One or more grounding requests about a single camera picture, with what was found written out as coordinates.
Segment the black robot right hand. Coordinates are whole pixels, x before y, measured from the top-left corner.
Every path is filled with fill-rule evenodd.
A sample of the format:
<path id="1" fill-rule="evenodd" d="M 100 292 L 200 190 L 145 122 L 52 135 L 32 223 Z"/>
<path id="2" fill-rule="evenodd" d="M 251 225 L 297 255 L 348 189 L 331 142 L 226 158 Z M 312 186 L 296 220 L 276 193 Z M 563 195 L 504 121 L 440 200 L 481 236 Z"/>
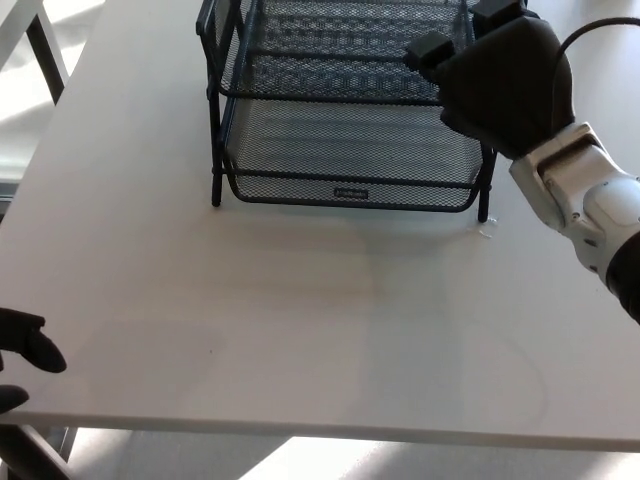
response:
<path id="1" fill-rule="evenodd" d="M 404 63 L 437 87 L 450 129 L 518 160 L 575 121 L 573 78 L 550 24 L 524 1 L 471 7 L 474 41 L 457 49 L 431 30 Z"/>

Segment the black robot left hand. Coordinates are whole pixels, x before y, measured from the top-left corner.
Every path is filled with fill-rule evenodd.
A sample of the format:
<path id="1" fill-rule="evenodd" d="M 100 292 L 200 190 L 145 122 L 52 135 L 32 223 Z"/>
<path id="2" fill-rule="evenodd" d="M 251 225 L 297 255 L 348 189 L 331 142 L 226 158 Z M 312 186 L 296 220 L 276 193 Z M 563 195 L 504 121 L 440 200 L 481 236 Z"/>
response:
<path id="1" fill-rule="evenodd" d="M 5 370 L 4 353 L 17 354 L 40 371 L 59 374 L 67 369 L 67 361 L 44 332 L 43 316 L 1 308 L 1 372 Z"/>

